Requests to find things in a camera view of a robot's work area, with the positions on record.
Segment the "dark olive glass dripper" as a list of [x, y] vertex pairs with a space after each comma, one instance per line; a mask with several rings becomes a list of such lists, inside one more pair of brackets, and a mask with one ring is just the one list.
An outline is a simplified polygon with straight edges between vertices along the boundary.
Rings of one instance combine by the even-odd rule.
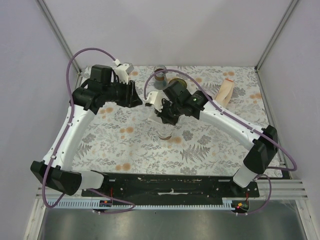
[[184, 88], [187, 88], [188, 87], [188, 84], [187, 84], [187, 82], [184, 80], [184, 79], [182, 79], [182, 78], [173, 78], [173, 79], [171, 79], [170, 81], [169, 81], [169, 85], [170, 84], [173, 84], [173, 83], [180, 83]]

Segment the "white paper coffee filter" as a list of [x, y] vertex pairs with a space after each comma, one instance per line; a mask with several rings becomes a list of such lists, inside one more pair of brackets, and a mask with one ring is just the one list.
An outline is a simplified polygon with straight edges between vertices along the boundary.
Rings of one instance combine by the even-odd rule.
[[149, 121], [152, 121], [154, 123], [158, 123], [158, 124], [162, 124], [162, 119], [160, 117], [157, 116], [157, 114], [152, 111], [151, 114], [148, 116], [147, 118]]

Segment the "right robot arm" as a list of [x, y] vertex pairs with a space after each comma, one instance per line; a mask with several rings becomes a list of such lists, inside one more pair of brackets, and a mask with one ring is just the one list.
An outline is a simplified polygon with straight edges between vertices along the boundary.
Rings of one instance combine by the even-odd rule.
[[163, 124], [174, 126], [181, 116], [193, 117], [218, 127], [248, 150], [229, 184], [229, 191], [235, 197], [247, 191], [249, 183], [265, 172], [278, 152], [278, 133], [273, 126], [263, 128], [245, 121], [201, 90], [190, 93], [180, 82], [173, 82], [162, 91], [150, 92], [146, 102], [154, 107], [156, 117]]

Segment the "clear glass dripper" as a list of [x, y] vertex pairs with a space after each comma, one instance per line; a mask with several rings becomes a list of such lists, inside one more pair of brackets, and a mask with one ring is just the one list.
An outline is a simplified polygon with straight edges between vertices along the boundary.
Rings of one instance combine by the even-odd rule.
[[157, 134], [160, 140], [166, 141], [169, 140], [172, 135], [173, 135], [173, 131], [175, 129], [174, 125], [171, 124], [160, 124], [157, 127]]

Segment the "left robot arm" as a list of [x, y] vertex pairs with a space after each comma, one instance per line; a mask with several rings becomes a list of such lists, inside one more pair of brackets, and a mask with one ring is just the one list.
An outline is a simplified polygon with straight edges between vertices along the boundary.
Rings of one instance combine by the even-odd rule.
[[46, 187], [72, 196], [78, 190], [93, 189], [103, 197], [110, 192], [109, 182], [97, 171], [71, 170], [75, 153], [84, 132], [105, 103], [114, 102], [120, 107], [142, 105], [135, 82], [129, 79], [134, 70], [131, 63], [110, 66], [93, 65], [90, 77], [72, 93], [73, 105], [53, 145], [41, 161], [33, 161], [30, 170]]

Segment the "glass carafe with brown band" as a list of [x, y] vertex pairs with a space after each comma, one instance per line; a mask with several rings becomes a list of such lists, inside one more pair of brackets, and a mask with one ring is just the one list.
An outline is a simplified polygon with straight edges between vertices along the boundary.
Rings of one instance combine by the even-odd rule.
[[166, 70], [167, 68], [164, 65], [158, 65], [153, 68], [153, 71], [155, 73], [154, 75], [154, 87], [157, 90], [163, 90], [167, 87], [168, 81], [166, 77], [166, 72], [161, 72], [162, 70]]

